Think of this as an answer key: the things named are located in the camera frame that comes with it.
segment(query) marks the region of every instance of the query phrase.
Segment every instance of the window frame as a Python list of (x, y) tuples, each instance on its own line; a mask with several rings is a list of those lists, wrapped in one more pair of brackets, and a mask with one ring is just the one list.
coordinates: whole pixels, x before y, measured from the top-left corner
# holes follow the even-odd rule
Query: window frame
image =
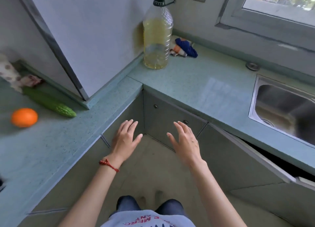
[[(293, 46), (292, 49), (295, 47), (310, 52), (315, 51), (315, 27), (243, 8), (245, 1), (226, 0), (216, 26), (262, 36)], [(283, 7), (267, 1), (257, 0), (257, 2)]]

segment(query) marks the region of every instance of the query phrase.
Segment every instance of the orange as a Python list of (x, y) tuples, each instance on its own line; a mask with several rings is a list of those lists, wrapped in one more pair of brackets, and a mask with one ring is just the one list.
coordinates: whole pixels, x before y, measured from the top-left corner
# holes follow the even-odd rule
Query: orange
[(38, 115), (31, 108), (21, 108), (14, 111), (11, 122), (17, 127), (30, 127), (37, 122)]

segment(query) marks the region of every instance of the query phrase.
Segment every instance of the plastic bottle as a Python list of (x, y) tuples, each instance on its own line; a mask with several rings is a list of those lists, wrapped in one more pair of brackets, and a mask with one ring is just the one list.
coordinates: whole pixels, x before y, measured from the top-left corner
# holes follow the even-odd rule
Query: plastic bottle
[(164, 0), (154, 0), (143, 21), (144, 64), (152, 69), (167, 66), (169, 45), (172, 36), (173, 18)]

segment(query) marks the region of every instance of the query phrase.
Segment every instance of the kitchen counter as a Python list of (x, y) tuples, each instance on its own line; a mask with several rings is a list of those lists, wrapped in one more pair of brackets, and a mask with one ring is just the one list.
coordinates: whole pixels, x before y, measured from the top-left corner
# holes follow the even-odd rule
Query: kitchen counter
[(248, 117), (256, 75), (315, 94), (315, 87), (195, 45), (197, 58), (170, 57), (162, 70), (142, 63), (128, 76), (144, 89), (315, 175), (315, 148)]
[[(0, 174), (6, 187), (0, 192), (0, 222), (16, 227), (54, 184), (88, 150), (101, 133), (142, 90), (142, 84), (125, 77), (90, 110), (53, 92), (76, 113), (67, 118), (47, 110), (0, 81)], [(10, 123), (13, 110), (32, 108), (38, 122), (19, 129)]]
[[(257, 74), (315, 94), (315, 88), (261, 69), (200, 45), (198, 58), (170, 57), (163, 70), (142, 63), (100, 101), (86, 111), (61, 93), (77, 112), (69, 119), (35, 104), (0, 82), (0, 174), (7, 178), (0, 193), (3, 227), (16, 227), (54, 184), (88, 150), (143, 88), (218, 125), (315, 175), (315, 149), (248, 117)], [(39, 114), (31, 128), (10, 124), (13, 110), (30, 107)]]

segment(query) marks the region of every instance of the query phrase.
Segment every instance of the red bracelet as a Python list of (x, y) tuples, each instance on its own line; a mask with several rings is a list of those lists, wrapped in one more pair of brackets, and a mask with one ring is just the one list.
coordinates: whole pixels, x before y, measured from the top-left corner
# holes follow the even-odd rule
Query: red bracelet
[(116, 169), (115, 167), (113, 167), (109, 161), (107, 159), (105, 159), (105, 161), (100, 160), (99, 161), (100, 165), (108, 165), (110, 168), (114, 169), (116, 172), (119, 172), (119, 169)]

